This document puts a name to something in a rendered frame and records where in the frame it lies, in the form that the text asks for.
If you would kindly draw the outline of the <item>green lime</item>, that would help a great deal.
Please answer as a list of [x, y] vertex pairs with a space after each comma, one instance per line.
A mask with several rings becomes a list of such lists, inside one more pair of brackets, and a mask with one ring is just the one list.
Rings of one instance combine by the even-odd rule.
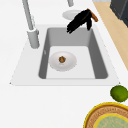
[[117, 102], [124, 102], [128, 99], [128, 90], [121, 85], [114, 86], [110, 90], [111, 97]]

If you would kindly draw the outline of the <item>orange brown stick thing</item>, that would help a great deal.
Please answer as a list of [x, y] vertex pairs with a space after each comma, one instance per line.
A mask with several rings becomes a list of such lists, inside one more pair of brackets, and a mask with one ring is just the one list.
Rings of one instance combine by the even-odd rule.
[[91, 12], [92, 19], [93, 19], [95, 22], [98, 22], [97, 16], [96, 16], [90, 9], [87, 8], [87, 10], [89, 10], [89, 11]]

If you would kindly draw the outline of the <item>grey tap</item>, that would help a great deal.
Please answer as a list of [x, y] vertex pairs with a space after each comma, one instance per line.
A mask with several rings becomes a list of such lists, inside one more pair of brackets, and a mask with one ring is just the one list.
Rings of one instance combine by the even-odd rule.
[[28, 24], [27, 35], [30, 42], [30, 46], [33, 49], [38, 49], [40, 46], [39, 39], [38, 39], [39, 31], [35, 28], [35, 26], [32, 23], [28, 0], [22, 0], [22, 3], [23, 3], [27, 24]]

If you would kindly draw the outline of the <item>yellow rimmed woven plate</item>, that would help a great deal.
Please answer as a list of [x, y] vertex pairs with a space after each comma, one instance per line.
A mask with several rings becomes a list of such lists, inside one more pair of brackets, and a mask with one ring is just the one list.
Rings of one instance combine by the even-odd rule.
[[83, 128], [128, 128], [128, 107], [115, 102], [101, 103], [87, 114]]

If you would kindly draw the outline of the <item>small brown round thing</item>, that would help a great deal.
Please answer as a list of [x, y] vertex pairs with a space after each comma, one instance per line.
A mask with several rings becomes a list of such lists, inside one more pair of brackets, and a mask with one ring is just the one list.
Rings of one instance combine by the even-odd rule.
[[64, 63], [66, 61], [66, 58], [64, 56], [59, 57], [59, 62]]

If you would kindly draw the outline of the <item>grey upright post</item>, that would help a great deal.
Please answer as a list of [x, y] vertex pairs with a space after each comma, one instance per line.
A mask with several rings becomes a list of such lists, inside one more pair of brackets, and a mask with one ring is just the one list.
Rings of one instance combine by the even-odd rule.
[[72, 7], [74, 5], [73, 0], [67, 0], [69, 7]]

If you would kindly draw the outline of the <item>white round plate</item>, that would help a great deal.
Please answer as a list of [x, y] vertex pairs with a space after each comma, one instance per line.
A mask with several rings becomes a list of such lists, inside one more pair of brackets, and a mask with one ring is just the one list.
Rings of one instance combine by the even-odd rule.
[[68, 11], [65, 11], [62, 16], [67, 19], [67, 20], [73, 20], [74, 17], [80, 13], [80, 10], [68, 10]]

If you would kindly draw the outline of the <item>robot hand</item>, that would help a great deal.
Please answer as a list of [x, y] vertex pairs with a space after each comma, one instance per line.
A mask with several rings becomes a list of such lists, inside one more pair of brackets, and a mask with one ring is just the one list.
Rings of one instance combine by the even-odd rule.
[[84, 10], [78, 13], [74, 19], [67, 25], [67, 32], [71, 34], [77, 28], [82, 26], [83, 24], [87, 24], [87, 30], [90, 30], [92, 27], [92, 14], [89, 10]]

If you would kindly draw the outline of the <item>grey sink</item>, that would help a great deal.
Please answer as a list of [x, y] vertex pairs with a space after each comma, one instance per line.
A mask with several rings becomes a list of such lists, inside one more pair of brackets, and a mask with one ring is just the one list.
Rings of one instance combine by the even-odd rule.
[[11, 80], [16, 86], [113, 86], [119, 83], [99, 30], [38, 25], [38, 49], [26, 42]]

